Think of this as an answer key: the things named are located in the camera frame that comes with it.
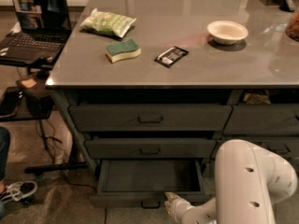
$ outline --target white bowl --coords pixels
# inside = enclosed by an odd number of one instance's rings
[[[249,34],[246,27],[233,21],[214,21],[207,26],[207,30],[222,45],[233,45]]]

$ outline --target green snack bag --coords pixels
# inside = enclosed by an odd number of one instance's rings
[[[123,38],[134,21],[135,19],[126,16],[94,9],[80,28],[100,35],[115,35]]]

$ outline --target shoe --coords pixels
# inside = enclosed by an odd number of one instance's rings
[[[12,183],[6,186],[6,189],[0,194],[0,201],[8,203],[10,201],[18,202],[21,199],[30,197],[37,190],[35,181],[24,181]]]

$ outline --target desk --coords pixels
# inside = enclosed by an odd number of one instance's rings
[[[125,39],[142,48],[139,57],[112,64],[105,47],[114,40],[80,31],[95,7],[137,18]],[[93,203],[159,206],[166,190],[201,202],[201,161],[231,138],[297,156],[299,43],[283,32],[290,18],[258,0],[90,0],[46,85],[99,175]],[[220,46],[206,31],[217,20],[244,24],[249,36]],[[154,61],[172,46],[188,56],[170,69]],[[293,97],[247,105],[247,89]]]

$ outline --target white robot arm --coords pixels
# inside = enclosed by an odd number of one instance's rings
[[[167,192],[169,215],[181,224],[275,224],[272,204],[295,193],[298,177],[279,155],[231,140],[217,152],[215,182],[216,198],[200,206]]]

